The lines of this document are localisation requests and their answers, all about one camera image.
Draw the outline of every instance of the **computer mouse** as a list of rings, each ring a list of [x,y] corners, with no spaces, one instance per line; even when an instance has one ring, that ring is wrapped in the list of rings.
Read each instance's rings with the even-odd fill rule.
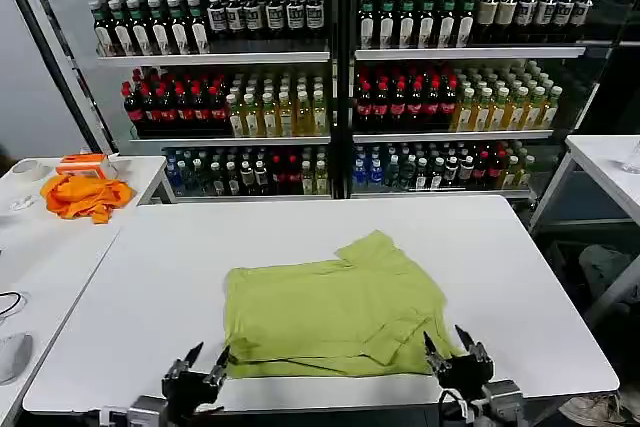
[[[14,334],[0,339],[0,385],[18,377],[29,364],[33,337]]]

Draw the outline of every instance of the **cable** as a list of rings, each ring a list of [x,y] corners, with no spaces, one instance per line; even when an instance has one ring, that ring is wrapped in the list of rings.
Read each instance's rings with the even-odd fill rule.
[[[0,316],[3,316],[7,312],[9,312],[13,308],[15,308],[15,306],[18,305],[20,303],[20,301],[22,300],[22,295],[19,294],[18,292],[3,292],[3,293],[0,294],[0,297],[6,297],[7,295],[15,295],[16,296],[16,301],[10,307],[7,307],[2,312],[0,312]]]

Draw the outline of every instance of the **white wall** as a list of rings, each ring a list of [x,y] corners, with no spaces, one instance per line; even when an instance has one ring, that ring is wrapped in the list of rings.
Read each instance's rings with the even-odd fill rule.
[[[15,0],[0,0],[0,145],[15,158],[59,157],[86,142]]]

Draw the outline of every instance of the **orange cloth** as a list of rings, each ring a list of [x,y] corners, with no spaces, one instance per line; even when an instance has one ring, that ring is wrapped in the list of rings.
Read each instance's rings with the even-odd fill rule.
[[[106,224],[115,207],[127,205],[133,190],[121,180],[80,175],[56,175],[40,190],[47,209],[63,219],[90,215],[96,224]]]

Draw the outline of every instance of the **shelf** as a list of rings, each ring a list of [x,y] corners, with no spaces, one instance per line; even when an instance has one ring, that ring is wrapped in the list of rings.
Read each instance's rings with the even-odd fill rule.
[[[372,49],[356,50],[356,60],[423,59],[575,59],[584,46],[565,47],[465,47],[461,49]]]
[[[354,134],[355,144],[386,142],[442,142],[454,140],[548,139],[553,130],[495,130],[492,132],[424,132],[420,134]]]
[[[132,57],[99,57],[98,63],[108,67],[146,67],[155,65],[231,65],[231,64],[296,64],[326,62],[330,54],[318,52],[249,52],[240,54],[136,55]]]
[[[529,199],[529,190],[426,190],[423,192],[354,192],[352,199],[380,199],[394,197],[424,197],[424,196],[453,196],[453,195],[501,195],[507,199]]]
[[[327,145],[331,141],[328,135],[318,137],[242,137],[218,139],[132,139],[134,146],[158,147],[243,147],[248,145]]]
[[[330,195],[265,195],[265,196],[243,196],[224,195],[198,196],[198,197],[176,197],[178,203],[201,203],[201,202],[281,202],[295,200],[331,200]]]

